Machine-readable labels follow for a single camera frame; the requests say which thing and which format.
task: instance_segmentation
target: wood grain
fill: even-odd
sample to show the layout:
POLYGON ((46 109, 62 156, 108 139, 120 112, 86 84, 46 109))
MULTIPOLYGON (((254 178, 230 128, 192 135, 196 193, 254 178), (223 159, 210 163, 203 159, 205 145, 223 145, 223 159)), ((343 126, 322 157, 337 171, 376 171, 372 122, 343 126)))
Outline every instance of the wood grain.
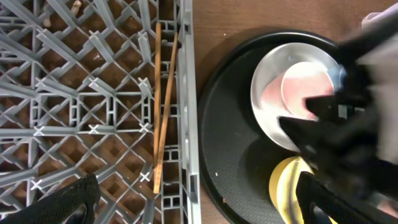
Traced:
POLYGON ((159 150, 160 133, 160 49, 162 48, 162 25, 156 24, 155 40, 155 103, 154 103, 154 167, 159 150))
POLYGON ((174 67, 175 67, 175 56, 177 55, 177 37, 178 34, 174 35, 174 43, 173 43, 173 51, 172 58, 170 63, 170 71, 169 78, 167 80, 167 88, 166 88, 166 96, 163 108, 163 120, 162 127, 160 130, 160 139, 159 139, 159 150, 155 168, 155 183, 154 183, 154 193, 159 193, 160 183, 162 180, 162 168, 163 168, 163 156, 164 156, 164 147, 166 144, 166 132, 167 132, 167 123, 169 122, 169 114, 170 114, 170 101, 172 97, 172 88, 174 82, 174 67))
MULTIPOLYGON (((300 29, 339 40, 370 12, 394 0, 193 0, 197 96, 216 65, 237 45, 277 29, 300 29)), ((201 189, 202 223, 227 223, 201 189)))

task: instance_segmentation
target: wooden stick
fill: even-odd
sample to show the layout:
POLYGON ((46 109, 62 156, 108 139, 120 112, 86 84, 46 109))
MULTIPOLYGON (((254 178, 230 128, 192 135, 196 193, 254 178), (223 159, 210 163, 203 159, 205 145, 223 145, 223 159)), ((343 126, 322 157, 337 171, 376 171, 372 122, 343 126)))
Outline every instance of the wooden stick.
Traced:
POLYGON ((156 43, 155 43, 155 103, 154 103, 154 167, 156 167, 157 155, 159 150, 160 133, 160 48, 162 43, 162 25, 156 24, 156 43))
POLYGON ((157 164, 155 168, 155 182, 154 182, 155 194, 159 193, 160 183, 162 181, 164 146, 166 143, 167 123, 169 122, 170 101, 172 97, 172 88, 174 81, 175 56, 177 54, 177 36, 178 36, 177 33, 174 34, 174 43, 173 43, 172 59, 170 63, 169 79, 167 80, 166 97, 163 109, 162 130, 160 131, 160 140, 159 140, 159 155, 157 158, 157 164))

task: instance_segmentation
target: plastic dish rack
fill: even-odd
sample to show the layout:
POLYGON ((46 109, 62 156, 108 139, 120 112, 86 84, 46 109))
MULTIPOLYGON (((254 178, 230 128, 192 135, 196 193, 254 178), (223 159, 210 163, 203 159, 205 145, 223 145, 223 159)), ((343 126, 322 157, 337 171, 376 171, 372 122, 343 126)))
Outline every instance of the plastic dish rack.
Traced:
POLYGON ((201 223, 192 0, 73 2, 0 0, 1 218, 94 173, 96 223, 201 223), (158 195, 156 22, 162 93, 174 32, 182 45, 158 195))

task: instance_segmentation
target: gray plastic grid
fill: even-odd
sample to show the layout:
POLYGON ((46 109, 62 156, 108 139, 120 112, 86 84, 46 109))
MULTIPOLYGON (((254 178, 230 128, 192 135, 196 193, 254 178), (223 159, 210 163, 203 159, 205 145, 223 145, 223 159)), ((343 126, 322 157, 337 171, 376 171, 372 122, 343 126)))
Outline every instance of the gray plastic grid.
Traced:
MULTIPOLYGON (((17 167, 13 171, 0 169, 0 202, 5 206, 0 212, 1 218, 51 194, 68 178, 83 177, 85 171, 80 168, 81 165, 94 156, 104 164, 95 171, 99 183, 116 174, 127 186, 118 197, 113 197, 103 190, 101 200, 106 206, 97 216, 96 223, 107 223, 115 214, 125 223, 153 223, 155 212, 161 214, 162 223, 165 223, 167 210, 179 211, 181 223, 201 223, 192 0, 174 0, 174 20, 171 21, 159 20, 159 2, 155 0, 116 0, 122 7, 117 19, 108 6, 108 0, 83 0, 86 7, 79 17, 72 14, 66 5, 67 2, 68 0, 47 0, 48 4, 43 7, 44 1, 39 0, 0 0, 0 97, 19 98, 10 100, 11 106, 2 105, 0 102, 0 166, 8 163, 17 167), (32 3, 32 10, 25 7, 24 4, 27 2, 32 3), (156 8, 155 16, 150 14, 150 4, 156 8), (55 13, 62 18, 67 27, 52 33, 44 29, 42 23, 55 13), (81 27, 93 14, 102 18, 106 28, 101 32, 90 30, 87 34, 81 27), (131 18, 137 21, 142 29, 127 36, 118 27, 131 18), (135 75, 145 66, 154 67, 154 51, 151 50, 149 37, 155 37, 152 27, 156 21, 162 23, 164 34, 173 34, 179 27, 178 40, 182 44, 177 55, 175 73, 177 104, 172 105, 171 109, 176 113, 170 115, 177 119, 178 144, 166 146, 164 160, 165 164, 178 166, 179 177, 177 180, 165 180, 163 176, 160 206, 155 202, 159 195, 150 198, 137 189, 136 185, 138 182, 149 182, 153 171, 153 161, 137 151, 140 151, 140 141, 147 135, 153 135, 150 109, 154 91, 148 78, 136 78, 135 75), (74 52, 63 42, 75 29, 88 39, 78 52, 74 52), (125 40, 117 52, 114 52, 105 40, 112 32, 116 32, 125 40), (27 35, 32 36, 30 48, 20 44, 21 39, 27 35), (129 48, 141 56, 138 65, 130 72, 117 61, 129 48), (101 57, 104 63, 89 69, 81 61, 93 49, 99 53, 96 58, 101 57), (42 59, 50 50, 66 62, 55 68, 46 68, 42 59), (7 65, 12 63, 18 63, 18 66, 9 68, 7 65), (122 82, 114 88, 99 77, 110 65, 118 67, 125 75, 122 82), (71 88, 62 84, 60 79, 75 67, 87 74, 80 86, 71 88), (19 77, 28 68, 30 85, 24 85, 19 77), (137 90, 122 91, 128 82, 135 83, 137 90), (102 96, 103 100, 94 106, 88 106, 85 99, 90 100, 96 96, 102 96), (119 99, 121 96, 133 96, 139 100, 132 106, 126 106, 119 99), (49 99, 54 97, 62 97, 62 102, 49 106, 49 99), (105 119, 96 115, 104 106, 105 119), (18 115, 27 107, 30 112, 29 122, 18 115), (121 117, 117 112, 120 107, 126 110, 121 117), (68 121, 58 115, 65 108, 68 108, 68 121), (139 108, 140 116, 135 113, 139 108), (121 128, 120 125, 129 116, 138 121, 139 126, 134 129, 121 128), (57 126, 53 125, 53 121, 58 123, 57 126), (127 142, 121 137, 123 133, 136 133, 138 137, 132 143, 127 142), (99 138, 94 144, 90 144, 83 137, 87 134, 97 135, 99 138), (119 139, 127 149, 116 161, 108 161, 98 152, 98 147, 111 136, 119 139), (59 141, 51 145, 44 139, 52 137, 59 137, 59 141), (76 162, 57 151, 71 138, 77 139, 85 150, 76 162), (22 146, 27 148, 26 162, 14 155, 22 146), (116 168, 129 153, 133 153, 144 164, 133 179, 116 168), (39 175, 39 167, 51 159, 61 163, 62 168, 39 175), (26 191, 25 203, 21 203, 13 195, 15 189, 21 186, 26 191), (178 193, 166 194, 166 188, 175 186, 178 193), (135 215, 126 212, 119 203, 129 191, 146 201, 144 209, 135 215)), ((163 40, 162 45, 170 47, 172 42, 163 40)), ((162 61, 162 78, 167 78, 169 63, 162 61)))

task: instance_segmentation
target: gray plastic crate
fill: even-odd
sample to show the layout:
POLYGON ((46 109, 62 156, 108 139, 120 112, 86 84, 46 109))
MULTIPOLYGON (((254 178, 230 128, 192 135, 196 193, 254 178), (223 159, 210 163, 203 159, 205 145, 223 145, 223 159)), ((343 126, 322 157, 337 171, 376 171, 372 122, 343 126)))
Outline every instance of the gray plastic crate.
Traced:
MULTIPOLYGON (((102 164, 94 171, 100 184, 116 175, 115 178, 126 187, 117 197, 102 189, 104 206, 96 223, 108 223, 114 215, 124 223, 153 223, 156 214, 160 214, 162 223, 168 223, 168 211, 178 214, 181 223, 201 223, 192 0, 174 0, 174 20, 169 21, 159 20, 159 1, 82 0, 85 7, 80 9, 80 15, 74 16, 67 6, 73 1, 47 0, 48 4, 43 7, 44 1, 39 0, 0 0, 1 218, 51 194, 72 177, 83 177, 85 162, 95 160, 102 164), (117 18, 109 8, 109 1, 120 6, 117 18), (155 13, 150 11, 151 8, 155 8, 155 13), (43 26, 43 21, 55 14, 62 19, 65 28, 53 33, 49 31, 51 28, 43 26), (87 31, 85 23, 93 15, 102 18, 103 30, 87 31), (119 30, 127 19, 134 19, 140 27, 131 35, 119 30), (143 149, 141 142, 153 136, 151 105, 154 89, 150 80, 138 77, 138 73, 148 67, 154 68, 151 40, 155 37, 153 28, 157 21, 162 23, 165 36, 172 36, 179 29, 178 40, 182 48, 178 51, 175 72, 177 104, 172 104, 170 115, 177 120, 178 142, 166 146, 161 192, 151 199, 141 189, 145 185, 139 183, 148 183, 153 173, 153 159, 147 153, 153 149, 143 149), (71 49, 65 43, 65 39, 78 38, 73 32, 80 32, 87 39, 79 50, 71 49), (123 39, 120 49, 115 51, 106 40, 114 33, 123 39), (129 71, 126 63, 121 64, 118 58, 129 54, 130 50, 140 57, 136 65, 127 62, 128 67, 134 66, 129 71), (44 58, 52 52, 61 56, 63 63, 48 68, 44 58), (82 60, 92 56, 92 52, 97 52, 94 59, 101 63, 88 68, 82 60), (115 85, 102 79, 110 66, 117 67, 124 75, 121 83, 115 85), (86 75, 81 82, 67 85, 61 81, 76 70, 83 70, 86 75), (125 87, 131 85, 133 87, 126 90, 125 87), (135 99, 135 102, 126 105, 121 100, 125 97, 135 99), (53 99, 57 99, 56 103, 51 103, 53 99), (29 110, 29 117, 22 115, 26 110, 29 110), (105 114, 99 117, 101 110, 105 110, 105 114), (60 113, 68 113, 68 119, 62 118, 60 113), (128 119, 137 122, 126 128, 124 123, 128 119), (111 138, 126 149, 115 152, 120 155, 114 161, 109 161, 100 152, 100 145, 111 138), (55 140, 49 144, 48 139, 55 140), (68 147, 79 145, 81 154, 65 157, 59 152, 64 144, 68 147), (25 160, 21 159, 24 157, 21 151, 25 153, 25 160), (118 164, 131 159, 131 155, 142 164, 134 178, 118 169, 118 164), (55 168, 41 175, 40 166, 46 162, 56 163, 55 168), (5 164, 12 169, 5 169, 5 164), (169 165, 178 167, 178 178, 165 180, 169 165), (25 195, 14 194, 20 188, 24 189, 25 195), (177 191, 169 194, 165 192, 167 188, 177 191), (121 207, 121 201, 129 192, 145 201, 143 209, 137 208, 135 214, 121 207), (158 197, 161 197, 160 203, 156 203, 158 197)), ((171 47, 172 40, 164 39, 162 45, 171 47)), ((162 61, 164 80, 168 77, 169 65, 169 61, 162 61)))

